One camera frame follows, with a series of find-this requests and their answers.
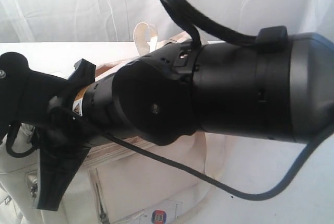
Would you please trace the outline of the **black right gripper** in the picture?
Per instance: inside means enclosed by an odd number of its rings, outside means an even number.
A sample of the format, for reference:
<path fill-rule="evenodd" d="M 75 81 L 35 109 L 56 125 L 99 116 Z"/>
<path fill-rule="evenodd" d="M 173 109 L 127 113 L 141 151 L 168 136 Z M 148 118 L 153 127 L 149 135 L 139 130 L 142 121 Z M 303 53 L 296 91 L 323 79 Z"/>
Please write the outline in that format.
<path fill-rule="evenodd" d="M 57 211 L 89 149 L 104 144 L 96 129 L 110 128 L 110 85 L 96 81 L 95 75 L 94 64 L 79 60 L 64 78 L 78 83 L 75 90 L 50 100 L 50 119 L 61 131 L 72 131 L 78 137 L 75 141 L 62 141 L 46 129 L 25 123 L 9 126 L 6 150 L 10 156 L 23 158 L 38 150 L 36 209 Z"/>

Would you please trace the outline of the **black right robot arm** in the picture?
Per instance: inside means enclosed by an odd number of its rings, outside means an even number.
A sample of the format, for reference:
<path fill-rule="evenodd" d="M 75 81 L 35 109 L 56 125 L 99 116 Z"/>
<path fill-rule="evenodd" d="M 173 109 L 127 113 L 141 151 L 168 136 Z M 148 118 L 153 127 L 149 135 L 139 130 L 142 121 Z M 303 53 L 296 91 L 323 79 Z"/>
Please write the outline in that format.
<path fill-rule="evenodd" d="M 33 71 L 16 52 L 1 55 L 1 138 L 15 158 L 37 152 L 36 208 L 56 211 L 92 147 L 114 142 L 183 170 L 236 197 L 264 201 L 292 182 L 333 134 L 333 43 L 316 33 L 261 32 L 253 46 L 169 44 L 116 73 L 75 65 L 68 79 Z M 283 179 L 250 194 L 127 143 L 159 146 L 201 131 L 305 143 Z"/>

